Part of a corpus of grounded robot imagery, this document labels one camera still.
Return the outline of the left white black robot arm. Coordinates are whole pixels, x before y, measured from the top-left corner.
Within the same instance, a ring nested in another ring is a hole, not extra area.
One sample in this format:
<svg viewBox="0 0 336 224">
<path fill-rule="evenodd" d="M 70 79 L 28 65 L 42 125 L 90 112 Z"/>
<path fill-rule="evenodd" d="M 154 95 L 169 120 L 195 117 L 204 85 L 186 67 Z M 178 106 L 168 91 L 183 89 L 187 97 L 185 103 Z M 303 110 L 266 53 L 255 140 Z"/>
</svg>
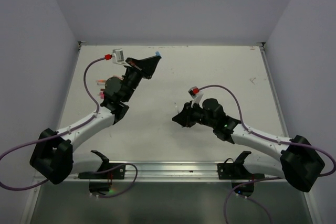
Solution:
<svg viewBox="0 0 336 224">
<path fill-rule="evenodd" d="M 122 78 L 113 76 L 106 80 L 103 101 L 96 109 L 73 125 L 53 131 L 44 130 L 30 158 L 30 165 L 54 185 L 71 174 L 87 173 L 104 178 L 112 166 L 109 159 L 98 151 L 75 155 L 75 150 L 85 141 L 121 121 L 126 115 L 134 91 L 142 79 L 151 79 L 161 55 L 145 59 L 127 58 Z"/>
</svg>

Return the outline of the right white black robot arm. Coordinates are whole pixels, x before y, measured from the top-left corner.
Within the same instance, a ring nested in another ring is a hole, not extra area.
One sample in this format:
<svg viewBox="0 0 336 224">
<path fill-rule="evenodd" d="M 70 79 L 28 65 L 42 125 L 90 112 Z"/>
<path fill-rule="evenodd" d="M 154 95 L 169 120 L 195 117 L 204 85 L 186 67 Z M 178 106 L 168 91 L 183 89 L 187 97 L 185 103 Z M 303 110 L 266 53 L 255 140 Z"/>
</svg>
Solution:
<svg viewBox="0 0 336 224">
<path fill-rule="evenodd" d="M 234 172 L 240 178 L 250 174 L 265 174 L 285 179 L 292 187 L 309 192 L 325 167 L 316 149 L 302 136 L 278 137 L 243 125 L 224 112 L 216 99 L 202 104 L 186 102 L 172 121 L 182 127 L 195 124 L 212 128 L 222 141 L 247 146 L 235 160 Z"/>
</svg>

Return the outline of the pink capped pen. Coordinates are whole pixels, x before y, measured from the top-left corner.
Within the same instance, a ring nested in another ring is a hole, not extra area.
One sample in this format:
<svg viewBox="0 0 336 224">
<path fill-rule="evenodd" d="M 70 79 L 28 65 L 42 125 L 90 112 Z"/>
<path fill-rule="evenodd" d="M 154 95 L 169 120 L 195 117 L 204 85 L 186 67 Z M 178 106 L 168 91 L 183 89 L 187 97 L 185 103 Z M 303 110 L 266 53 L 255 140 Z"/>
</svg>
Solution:
<svg viewBox="0 0 336 224">
<path fill-rule="evenodd" d="M 100 92 L 99 92 L 99 97 L 100 97 L 101 99 L 104 98 L 104 93 L 103 93 L 103 91 L 100 91 Z"/>
</svg>

